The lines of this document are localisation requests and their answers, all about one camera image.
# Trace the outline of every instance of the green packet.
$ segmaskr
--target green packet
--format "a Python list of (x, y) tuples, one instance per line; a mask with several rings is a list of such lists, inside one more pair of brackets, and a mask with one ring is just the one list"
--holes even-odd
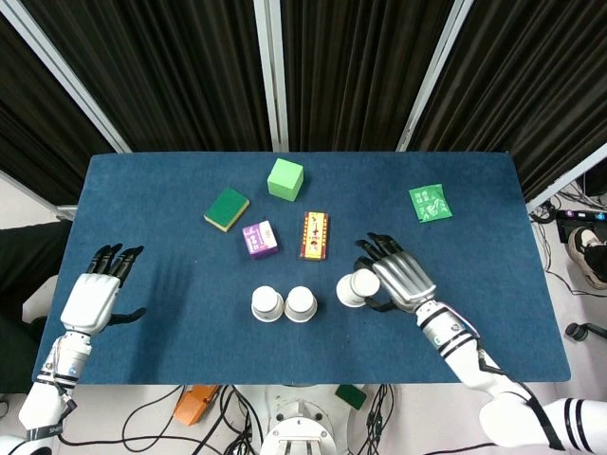
[(409, 190), (409, 195), (414, 203), (417, 219), (420, 223), (453, 216), (445, 200), (443, 185), (440, 183), (414, 188)]

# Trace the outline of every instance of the light green block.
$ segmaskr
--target light green block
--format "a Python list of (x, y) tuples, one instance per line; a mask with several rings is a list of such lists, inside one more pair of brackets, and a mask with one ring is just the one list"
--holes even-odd
[(278, 158), (267, 178), (270, 194), (293, 202), (304, 182), (304, 166)]

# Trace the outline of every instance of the orange object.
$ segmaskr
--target orange object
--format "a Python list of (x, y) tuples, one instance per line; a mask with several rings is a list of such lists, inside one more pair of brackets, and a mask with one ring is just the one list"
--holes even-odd
[(194, 425), (214, 398), (219, 386), (193, 386), (181, 397), (173, 417), (183, 425)]

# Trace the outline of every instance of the table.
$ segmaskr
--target table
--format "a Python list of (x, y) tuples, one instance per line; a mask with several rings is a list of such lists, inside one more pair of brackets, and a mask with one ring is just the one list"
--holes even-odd
[[(294, 203), (271, 196), (272, 153), (97, 155), (64, 256), (38, 366), (64, 329), (73, 283), (104, 244), (144, 245), (115, 311), (145, 306), (92, 341), (82, 383), (330, 384), (455, 382), (403, 312), (340, 304), (366, 232), (390, 233), (437, 283), (437, 298), (481, 332), (500, 366), (523, 381), (564, 381), (569, 368), (512, 159), (497, 153), (293, 153), (304, 166)], [(408, 190), (442, 183), (453, 217), (420, 224)], [(202, 214), (230, 186), (250, 207), (228, 233)], [(331, 215), (328, 258), (298, 258), (304, 212)], [(241, 229), (268, 219), (280, 251), (253, 261)], [(253, 289), (319, 301), (296, 324), (263, 323)]]

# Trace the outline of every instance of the sponge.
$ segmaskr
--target sponge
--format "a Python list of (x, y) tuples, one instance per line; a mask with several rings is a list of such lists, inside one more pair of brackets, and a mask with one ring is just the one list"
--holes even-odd
[(278, 158), (267, 178), (270, 194), (293, 202), (304, 182), (304, 166)]
[(232, 188), (226, 188), (205, 212), (204, 217), (216, 228), (228, 232), (247, 207), (248, 199), (245, 196)]

